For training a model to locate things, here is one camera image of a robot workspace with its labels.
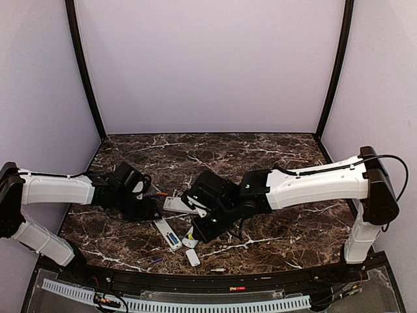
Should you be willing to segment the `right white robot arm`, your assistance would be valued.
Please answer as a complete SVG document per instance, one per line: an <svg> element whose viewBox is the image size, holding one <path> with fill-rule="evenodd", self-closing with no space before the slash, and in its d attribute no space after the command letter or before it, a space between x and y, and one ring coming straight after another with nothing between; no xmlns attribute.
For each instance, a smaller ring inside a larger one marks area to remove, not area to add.
<svg viewBox="0 0 417 313"><path fill-rule="evenodd" d="M192 220L192 237L209 243L235 222L255 215L303 203L356 199L360 207L343 245L343 260L332 270L337 282L346 283L367 258L381 228L399 215L399 198L381 162L383 158L374 148L365 146L357 156L323 166L249 171L239 184L204 171L180 200L191 210L204 210L205 216Z"/></svg>

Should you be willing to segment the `slim white QR-code remote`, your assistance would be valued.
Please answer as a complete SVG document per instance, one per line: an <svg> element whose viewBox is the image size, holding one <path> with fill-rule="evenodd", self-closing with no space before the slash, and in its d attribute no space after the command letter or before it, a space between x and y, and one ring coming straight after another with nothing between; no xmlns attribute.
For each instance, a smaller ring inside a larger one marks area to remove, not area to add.
<svg viewBox="0 0 417 313"><path fill-rule="evenodd" d="M156 219L153 222L173 252L182 247L182 242L164 218Z"/></svg>

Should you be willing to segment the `white remote with battery bay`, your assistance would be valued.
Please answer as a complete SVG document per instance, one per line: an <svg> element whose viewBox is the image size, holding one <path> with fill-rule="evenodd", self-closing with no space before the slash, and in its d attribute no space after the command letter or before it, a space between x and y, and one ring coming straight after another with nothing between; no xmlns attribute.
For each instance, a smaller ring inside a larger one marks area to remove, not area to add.
<svg viewBox="0 0 417 313"><path fill-rule="evenodd" d="M187 248L195 248L199 241L195 238L193 240L188 240L187 238L185 238L185 236L182 238L182 244Z"/></svg>

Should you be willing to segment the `blue AAA battery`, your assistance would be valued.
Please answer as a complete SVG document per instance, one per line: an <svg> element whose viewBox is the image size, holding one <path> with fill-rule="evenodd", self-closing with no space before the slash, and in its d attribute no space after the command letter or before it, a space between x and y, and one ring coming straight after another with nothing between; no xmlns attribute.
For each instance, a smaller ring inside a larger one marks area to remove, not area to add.
<svg viewBox="0 0 417 313"><path fill-rule="evenodd" d="M160 261L162 261L162 260L163 260L163 258L156 258L156 259L154 259L154 260L151 260L151 261L149 262L149 264L158 263L158 262L160 262Z"/></svg>

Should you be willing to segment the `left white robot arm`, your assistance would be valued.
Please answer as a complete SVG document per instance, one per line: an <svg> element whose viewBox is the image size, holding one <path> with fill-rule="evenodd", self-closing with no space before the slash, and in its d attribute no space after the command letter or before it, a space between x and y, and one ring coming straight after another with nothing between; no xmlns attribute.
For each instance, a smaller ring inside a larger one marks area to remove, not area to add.
<svg viewBox="0 0 417 313"><path fill-rule="evenodd" d="M87 284L92 271L83 255L22 211L37 203L75 203L111 209L129 222L161 217L154 196L147 194L151 177L123 162L113 172L86 171L75 175L23 170L14 162L1 168L1 237L13 239L57 265L78 284Z"/></svg>

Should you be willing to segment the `white battery cover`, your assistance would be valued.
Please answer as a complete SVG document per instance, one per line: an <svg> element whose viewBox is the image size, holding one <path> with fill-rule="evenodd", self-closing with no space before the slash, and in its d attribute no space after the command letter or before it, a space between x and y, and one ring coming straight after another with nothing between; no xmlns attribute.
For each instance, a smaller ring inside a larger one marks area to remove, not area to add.
<svg viewBox="0 0 417 313"><path fill-rule="evenodd" d="M196 267L196 266L201 264L201 262L200 262L200 260L197 256L197 253L195 252L194 249L188 249L186 251L186 257L188 258L188 261L190 262L190 265L192 267Z"/></svg>

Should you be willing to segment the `wide white remote control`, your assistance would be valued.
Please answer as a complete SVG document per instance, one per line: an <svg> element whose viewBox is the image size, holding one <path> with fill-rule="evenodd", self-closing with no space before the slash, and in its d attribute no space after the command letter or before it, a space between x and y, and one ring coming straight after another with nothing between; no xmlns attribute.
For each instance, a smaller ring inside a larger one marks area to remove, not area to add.
<svg viewBox="0 0 417 313"><path fill-rule="evenodd" d="M163 210L176 213L187 213L192 215L199 214L196 209L192 210L186 204L184 204L180 197L167 197L163 205Z"/></svg>

